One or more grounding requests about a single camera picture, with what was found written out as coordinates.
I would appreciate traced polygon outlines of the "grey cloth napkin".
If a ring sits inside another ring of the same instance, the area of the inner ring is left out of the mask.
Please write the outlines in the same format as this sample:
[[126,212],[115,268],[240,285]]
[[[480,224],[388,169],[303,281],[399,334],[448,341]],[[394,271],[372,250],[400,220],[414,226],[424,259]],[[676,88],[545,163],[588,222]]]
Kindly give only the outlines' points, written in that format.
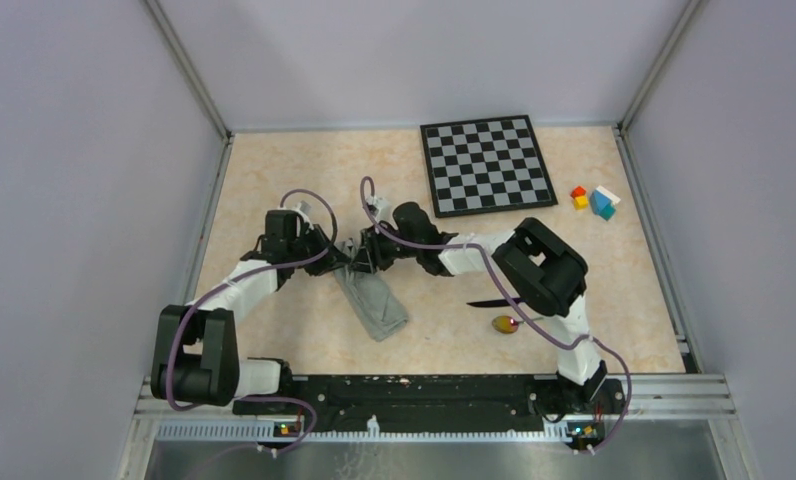
[[402,330],[410,315],[378,275],[343,266],[333,272],[343,295],[369,337],[381,342]]

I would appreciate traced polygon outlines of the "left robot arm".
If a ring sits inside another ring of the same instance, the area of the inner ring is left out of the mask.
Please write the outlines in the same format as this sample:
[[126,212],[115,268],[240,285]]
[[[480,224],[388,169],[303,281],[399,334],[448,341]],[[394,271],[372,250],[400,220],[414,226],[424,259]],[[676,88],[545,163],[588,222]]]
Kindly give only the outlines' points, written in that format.
[[265,232],[230,274],[203,296],[162,309],[152,395],[180,411],[197,405],[226,406],[243,395],[243,372],[265,370],[270,376],[259,383],[257,401],[271,413],[288,410],[295,388],[279,376],[280,363],[241,360],[236,325],[297,270],[320,276],[349,262],[349,255],[306,214],[295,209],[269,211]]

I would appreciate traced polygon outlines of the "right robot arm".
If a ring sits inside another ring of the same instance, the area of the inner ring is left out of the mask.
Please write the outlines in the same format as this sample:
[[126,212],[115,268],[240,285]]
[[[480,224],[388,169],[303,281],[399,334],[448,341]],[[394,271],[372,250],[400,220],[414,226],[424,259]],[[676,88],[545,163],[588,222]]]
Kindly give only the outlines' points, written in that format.
[[607,366],[591,338],[586,317],[584,258],[540,220],[527,217],[513,230],[497,234],[441,232],[415,202],[405,202],[384,220],[388,202],[366,196],[363,209],[372,222],[361,233],[353,267],[377,273],[398,259],[414,259],[433,276],[470,273],[493,276],[497,287],[509,283],[514,295],[501,304],[523,304],[546,322],[545,333],[558,350],[556,374],[563,404],[586,412],[601,397]]

